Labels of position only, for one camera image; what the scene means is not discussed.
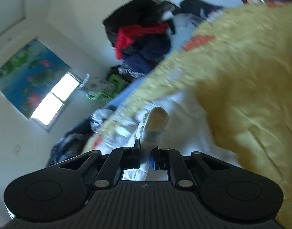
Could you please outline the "white quilted down jacket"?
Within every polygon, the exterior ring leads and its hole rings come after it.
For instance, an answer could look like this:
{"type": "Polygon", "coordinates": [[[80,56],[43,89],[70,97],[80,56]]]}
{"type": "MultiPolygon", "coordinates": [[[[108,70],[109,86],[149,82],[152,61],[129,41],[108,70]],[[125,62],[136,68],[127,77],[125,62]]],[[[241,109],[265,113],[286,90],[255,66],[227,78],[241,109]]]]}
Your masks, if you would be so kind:
{"type": "Polygon", "coordinates": [[[182,155],[202,152],[224,162],[240,166],[237,155],[215,145],[207,122],[207,113],[199,104],[192,89],[184,89],[161,99],[149,102],[135,118],[138,125],[127,140],[141,143],[141,167],[125,170],[124,180],[166,180],[163,171],[150,166],[151,150],[155,147],[178,150],[182,155]]]}

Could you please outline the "dark clothes heap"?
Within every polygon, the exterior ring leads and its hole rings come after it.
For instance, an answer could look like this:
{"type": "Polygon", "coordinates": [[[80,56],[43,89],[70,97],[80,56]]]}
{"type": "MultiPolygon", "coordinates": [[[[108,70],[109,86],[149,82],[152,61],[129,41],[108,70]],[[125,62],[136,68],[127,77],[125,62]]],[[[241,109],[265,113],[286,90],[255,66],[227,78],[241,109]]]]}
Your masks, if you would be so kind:
{"type": "Polygon", "coordinates": [[[80,155],[93,133],[91,116],[84,118],[53,145],[45,166],[49,167],[80,155]]]}

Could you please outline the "white printed plastic bag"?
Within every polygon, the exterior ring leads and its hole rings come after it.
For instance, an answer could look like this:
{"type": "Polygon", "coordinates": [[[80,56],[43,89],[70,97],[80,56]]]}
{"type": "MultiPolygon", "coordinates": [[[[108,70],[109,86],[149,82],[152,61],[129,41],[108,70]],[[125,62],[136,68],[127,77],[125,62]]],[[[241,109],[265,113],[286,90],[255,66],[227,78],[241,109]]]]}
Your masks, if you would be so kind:
{"type": "Polygon", "coordinates": [[[105,120],[107,120],[114,110],[111,109],[97,109],[90,116],[90,126],[94,132],[97,132],[105,120]]]}

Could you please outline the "light blue blanket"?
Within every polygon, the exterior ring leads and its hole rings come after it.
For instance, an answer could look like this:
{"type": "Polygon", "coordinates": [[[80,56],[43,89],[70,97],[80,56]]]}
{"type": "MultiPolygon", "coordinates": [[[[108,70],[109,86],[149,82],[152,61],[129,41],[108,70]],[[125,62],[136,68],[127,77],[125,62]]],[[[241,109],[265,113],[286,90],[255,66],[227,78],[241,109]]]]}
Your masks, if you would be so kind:
{"type": "Polygon", "coordinates": [[[112,109],[115,111],[133,92],[136,90],[145,80],[145,77],[139,78],[133,83],[129,84],[127,88],[125,88],[122,92],[120,92],[115,98],[113,98],[110,102],[105,104],[103,109],[112,109]]]}

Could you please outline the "green plastic chair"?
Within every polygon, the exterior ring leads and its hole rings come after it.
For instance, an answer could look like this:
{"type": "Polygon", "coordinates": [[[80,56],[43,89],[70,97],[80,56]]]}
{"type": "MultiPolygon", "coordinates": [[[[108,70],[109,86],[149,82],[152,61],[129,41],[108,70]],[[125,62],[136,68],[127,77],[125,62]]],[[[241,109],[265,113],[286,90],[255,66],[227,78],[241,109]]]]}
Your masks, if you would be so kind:
{"type": "Polygon", "coordinates": [[[127,86],[129,86],[127,81],[116,74],[111,74],[107,80],[99,79],[97,77],[89,77],[83,86],[83,89],[88,99],[102,100],[105,103],[108,103],[127,88],[127,86]]]}

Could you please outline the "houndstooth checked garment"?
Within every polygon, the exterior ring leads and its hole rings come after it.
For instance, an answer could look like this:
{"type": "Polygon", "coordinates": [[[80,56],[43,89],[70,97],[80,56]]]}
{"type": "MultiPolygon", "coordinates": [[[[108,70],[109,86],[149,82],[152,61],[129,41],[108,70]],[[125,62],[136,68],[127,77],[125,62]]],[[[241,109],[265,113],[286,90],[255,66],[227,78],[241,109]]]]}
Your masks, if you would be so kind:
{"type": "Polygon", "coordinates": [[[130,75],[130,76],[131,76],[132,78],[134,78],[134,79],[139,79],[139,78],[141,78],[141,77],[144,76],[143,73],[133,71],[133,70],[131,70],[130,68],[128,68],[127,66],[119,66],[119,67],[118,67],[118,72],[119,72],[119,74],[121,74],[121,75],[126,75],[126,74],[128,74],[128,75],[130,75]]]}

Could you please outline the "navy blue jacket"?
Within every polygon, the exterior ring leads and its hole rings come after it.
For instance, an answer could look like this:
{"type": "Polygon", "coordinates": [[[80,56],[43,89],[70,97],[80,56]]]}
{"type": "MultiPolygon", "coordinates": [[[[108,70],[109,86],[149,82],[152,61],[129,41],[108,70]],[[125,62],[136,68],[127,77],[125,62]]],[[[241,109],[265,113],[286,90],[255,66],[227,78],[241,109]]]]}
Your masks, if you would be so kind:
{"type": "Polygon", "coordinates": [[[170,49],[171,40],[166,33],[147,34],[122,50],[122,60],[130,70],[148,74],[170,49]]]}

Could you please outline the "yellow patterned bed sheet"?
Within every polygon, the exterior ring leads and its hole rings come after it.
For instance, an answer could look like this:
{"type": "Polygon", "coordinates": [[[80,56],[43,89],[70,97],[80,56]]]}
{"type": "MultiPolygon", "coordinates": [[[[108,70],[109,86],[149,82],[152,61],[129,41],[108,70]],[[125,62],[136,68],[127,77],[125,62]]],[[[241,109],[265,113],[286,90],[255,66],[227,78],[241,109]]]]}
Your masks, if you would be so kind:
{"type": "Polygon", "coordinates": [[[292,3],[226,9],[197,27],[194,36],[196,46],[174,51],[134,82],[134,91],[84,152],[147,103],[190,87],[207,113],[216,145],[282,188],[277,220],[292,228],[292,3]]]}

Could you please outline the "lotus flower roller blind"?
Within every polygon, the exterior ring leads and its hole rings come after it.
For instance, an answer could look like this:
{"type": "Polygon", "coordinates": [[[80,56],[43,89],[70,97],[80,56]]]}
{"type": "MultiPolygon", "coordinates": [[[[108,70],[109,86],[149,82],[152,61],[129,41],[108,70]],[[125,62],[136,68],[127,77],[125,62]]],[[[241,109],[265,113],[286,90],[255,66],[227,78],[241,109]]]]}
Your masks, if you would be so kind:
{"type": "Polygon", "coordinates": [[[0,67],[0,91],[26,117],[70,70],[37,38],[0,67]]]}

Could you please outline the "red puffer jacket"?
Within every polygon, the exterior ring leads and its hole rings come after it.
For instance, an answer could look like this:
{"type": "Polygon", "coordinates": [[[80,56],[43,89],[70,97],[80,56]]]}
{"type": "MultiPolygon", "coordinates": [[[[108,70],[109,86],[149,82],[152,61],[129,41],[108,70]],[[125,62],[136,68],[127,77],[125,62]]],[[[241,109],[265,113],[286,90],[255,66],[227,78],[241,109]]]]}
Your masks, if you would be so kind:
{"type": "Polygon", "coordinates": [[[122,51],[131,46],[140,37],[149,34],[163,34],[166,32],[167,28],[167,23],[159,23],[150,27],[142,27],[140,25],[120,27],[114,46],[116,58],[122,60],[122,51]]]}

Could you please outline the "clear plastic bag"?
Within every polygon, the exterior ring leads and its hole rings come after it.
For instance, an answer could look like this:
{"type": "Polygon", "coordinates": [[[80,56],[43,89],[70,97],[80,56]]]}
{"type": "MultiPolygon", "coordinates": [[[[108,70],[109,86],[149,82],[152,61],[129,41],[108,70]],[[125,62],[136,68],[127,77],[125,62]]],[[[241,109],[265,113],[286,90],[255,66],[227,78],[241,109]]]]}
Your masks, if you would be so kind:
{"type": "Polygon", "coordinates": [[[171,41],[171,51],[180,50],[191,38],[196,28],[203,22],[203,18],[193,14],[177,14],[172,18],[175,33],[171,29],[168,35],[171,41]]]}

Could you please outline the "black coat on pile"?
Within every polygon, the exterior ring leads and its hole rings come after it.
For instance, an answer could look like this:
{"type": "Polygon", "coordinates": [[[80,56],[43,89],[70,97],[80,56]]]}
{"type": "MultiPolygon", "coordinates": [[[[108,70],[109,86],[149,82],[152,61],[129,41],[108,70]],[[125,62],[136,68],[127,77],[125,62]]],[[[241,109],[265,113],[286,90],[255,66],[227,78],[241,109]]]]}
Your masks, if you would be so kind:
{"type": "Polygon", "coordinates": [[[154,0],[132,0],[116,9],[109,15],[102,24],[109,42],[115,46],[118,29],[123,26],[139,25],[142,27],[154,26],[165,21],[165,12],[175,15],[180,11],[180,7],[167,1],[154,0]]]}

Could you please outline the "window with white frame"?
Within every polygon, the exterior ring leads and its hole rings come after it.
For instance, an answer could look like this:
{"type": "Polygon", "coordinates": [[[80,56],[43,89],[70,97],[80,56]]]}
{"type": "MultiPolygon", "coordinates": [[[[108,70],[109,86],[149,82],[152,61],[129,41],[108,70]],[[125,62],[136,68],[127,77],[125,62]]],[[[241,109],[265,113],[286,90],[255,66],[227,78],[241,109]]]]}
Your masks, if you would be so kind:
{"type": "Polygon", "coordinates": [[[79,80],[67,72],[40,102],[31,118],[49,130],[79,85],[79,80]]]}

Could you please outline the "black bag by wall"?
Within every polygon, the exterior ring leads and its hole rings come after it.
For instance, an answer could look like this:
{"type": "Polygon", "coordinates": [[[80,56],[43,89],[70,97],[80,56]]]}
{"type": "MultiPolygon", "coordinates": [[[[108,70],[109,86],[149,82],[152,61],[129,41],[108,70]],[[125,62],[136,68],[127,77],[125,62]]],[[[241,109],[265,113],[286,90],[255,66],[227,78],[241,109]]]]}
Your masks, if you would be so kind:
{"type": "Polygon", "coordinates": [[[213,5],[203,0],[183,0],[180,3],[183,13],[191,13],[197,17],[206,19],[210,14],[223,9],[222,6],[213,5]]]}

